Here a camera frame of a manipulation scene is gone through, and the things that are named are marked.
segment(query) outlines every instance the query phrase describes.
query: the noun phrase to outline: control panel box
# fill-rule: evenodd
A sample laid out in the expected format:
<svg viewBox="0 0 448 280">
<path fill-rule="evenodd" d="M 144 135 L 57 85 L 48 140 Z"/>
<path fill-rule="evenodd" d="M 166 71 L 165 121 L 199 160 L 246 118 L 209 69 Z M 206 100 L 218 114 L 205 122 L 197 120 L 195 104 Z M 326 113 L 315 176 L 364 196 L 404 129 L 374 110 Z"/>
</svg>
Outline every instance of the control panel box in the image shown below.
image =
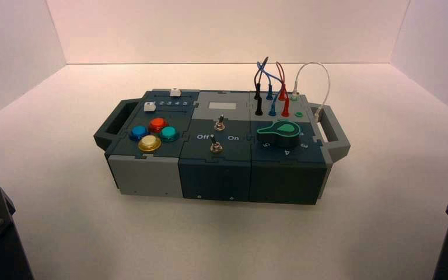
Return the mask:
<svg viewBox="0 0 448 280">
<path fill-rule="evenodd" d="M 154 89 L 121 101 L 94 138 L 122 194 L 315 204 L 350 144 L 329 106 L 317 123 L 318 104 L 287 94 L 283 117 L 265 92 L 259 104 L 255 92 Z"/>
</svg>

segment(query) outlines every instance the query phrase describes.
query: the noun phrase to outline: blue button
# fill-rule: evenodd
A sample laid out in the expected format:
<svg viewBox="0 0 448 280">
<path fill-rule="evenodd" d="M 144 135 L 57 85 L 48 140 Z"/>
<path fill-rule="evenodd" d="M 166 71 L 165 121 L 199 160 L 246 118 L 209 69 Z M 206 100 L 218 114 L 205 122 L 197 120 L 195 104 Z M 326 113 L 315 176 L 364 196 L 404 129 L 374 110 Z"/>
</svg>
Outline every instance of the blue button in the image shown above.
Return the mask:
<svg viewBox="0 0 448 280">
<path fill-rule="evenodd" d="M 129 134 L 130 138 L 132 140 L 138 141 L 140 139 L 142 139 L 142 137 L 144 137 L 145 135 L 148 135 L 149 132 L 146 130 L 146 128 L 142 125 L 137 125 L 134 128 L 131 128 L 131 133 Z"/>
<path fill-rule="evenodd" d="M 172 142 L 179 137 L 179 133 L 174 127 L 164 127 L 159 136 L 163 142 Z"/>
</svg>

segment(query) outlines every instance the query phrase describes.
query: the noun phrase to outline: round arcade button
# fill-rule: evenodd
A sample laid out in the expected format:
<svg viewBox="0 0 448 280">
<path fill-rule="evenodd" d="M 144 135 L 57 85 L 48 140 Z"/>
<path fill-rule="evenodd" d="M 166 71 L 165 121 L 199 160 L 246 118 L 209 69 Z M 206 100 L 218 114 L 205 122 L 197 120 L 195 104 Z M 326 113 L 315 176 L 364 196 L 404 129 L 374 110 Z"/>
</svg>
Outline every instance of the round arcade button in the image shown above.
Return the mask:
<svg viewBox="0 0 448 280">
<path fill-rule="evenodd" d="M 148 130 L 151 132 L 160 132 L 162 128 L 168 126 L 169 124 L 164 120 L 164 118 L 153 118 L 150 121 L 150 124 L 148 126 Z"/>
<path fill-rule="evenodd" d="M 174 127 L 164 127 L 159 133 L 162 142 L 173 142 L 179 137 L 179 132 Z"/>
<path fill-rule="evenodd" d="M 158 137 L 147 135 L 138 142 L 138 149 L 144 152 L 151 152 L 157 150 L 161 144 L 162 143 Z"/>
<path fill-rule="evenodd" d="M 139 141 L 144 137 L 145 135 L 148 135 L 149 132 L 146 130 L 146 128 L 143 125 L 137 125 L 134 128 L 131 128 L 131 133 L 129 134 L 129 138 L 131 140 Z"/>
</svg>

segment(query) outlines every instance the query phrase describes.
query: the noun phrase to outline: red button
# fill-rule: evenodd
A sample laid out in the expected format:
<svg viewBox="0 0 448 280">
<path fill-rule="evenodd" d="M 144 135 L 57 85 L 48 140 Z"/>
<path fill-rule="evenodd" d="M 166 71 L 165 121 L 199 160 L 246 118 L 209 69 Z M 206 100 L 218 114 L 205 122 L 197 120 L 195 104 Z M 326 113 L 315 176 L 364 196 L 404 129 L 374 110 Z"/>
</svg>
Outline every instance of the red button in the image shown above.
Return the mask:
<svg viewBox="0 0 448 280">
<path fill-rule="evenodd" d="M 164 118 L 154 118 L 150 121 L 148 130 L 152 132 L 160 132 L 162 128 L 168 126 L 169 124 L 164 120 Z"/>
</svg>

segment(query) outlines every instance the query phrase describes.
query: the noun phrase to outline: gray handle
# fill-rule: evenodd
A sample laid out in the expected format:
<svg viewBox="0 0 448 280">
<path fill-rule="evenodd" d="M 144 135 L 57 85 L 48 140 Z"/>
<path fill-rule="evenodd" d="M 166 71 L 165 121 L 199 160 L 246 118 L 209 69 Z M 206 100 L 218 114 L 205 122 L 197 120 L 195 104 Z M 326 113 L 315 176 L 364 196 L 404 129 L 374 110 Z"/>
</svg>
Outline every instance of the gray handle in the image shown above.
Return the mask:
<svg viewBox="0 0 448 280">
<path fill-rule="evenodd" d="M 320 107 L 320 104 L 309 103 L 309 105 L 313 113 Z M 334 163 L 344 158 L 348 154 L 351 144 L 349 144 L 348 138 L 330 106 L 322 108 L 319 121 L 328 141 L 324 143 L 324 147 L 329 151 L 332 162 Z"/>
</svg>

